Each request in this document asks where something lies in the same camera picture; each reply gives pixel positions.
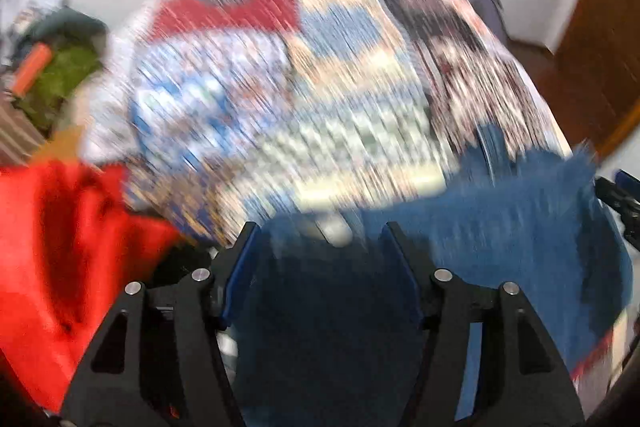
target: blue cloth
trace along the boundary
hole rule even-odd
[[[427,333],[384,270],[387,221],[467,282],[517,282],[570,370],[596,347],[630,299],[632,272],[594,196],[590,156],[530,151],[510,164],[500,132],[481,138],[444,194],[345,213],[354,233],[345,248],[311,237],[315,216],[263,227],[265,255],[233,331],[247,425],[398,424]],[[473,327],[458,417],[472,411],[479,356]]]

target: metal pin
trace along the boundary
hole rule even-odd
[[[129,295],[135,295],[141,289],[142,289],[142,284],[140,284],[138,281],[130,282],[129,284],[124,286],[124,291]]]
[[[211,273],[206,268],[198,268],[191,272],[191,278],[194,281],[204,281],[209,278],[209,275],[211,275]]]
[[[514,282],[506,282],[502,285],[502,289],[509,295],[517,295],[520,292],[520,286]]]
[[[453,279],[453,274],[446,268],[438,268],[433,275],[440,282],[449,282]]]

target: patchwork blanket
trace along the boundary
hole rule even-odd
[[[111,39],[81,155],[126,160],[130,206],[225,244],[431,194],[479,124],[512,156],[559,150],[527,81],[466,0],[153,0]]]

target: red patch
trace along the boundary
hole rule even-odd
[[[148,40],[214,28],[298,29],[296,0],[247,0],[215,6],[205,0],[168,0],[158,10]]]

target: orange object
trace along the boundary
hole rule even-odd
[[[53,51],[46,44],[36,42],[15,72],[12,91],[15,96],[24,96],[33,86],[40,72],[51,62]]]
[[[116,296],[178,239],[126,211],[125,172],[58,161],[0,172],[0,349],[52,411]]]

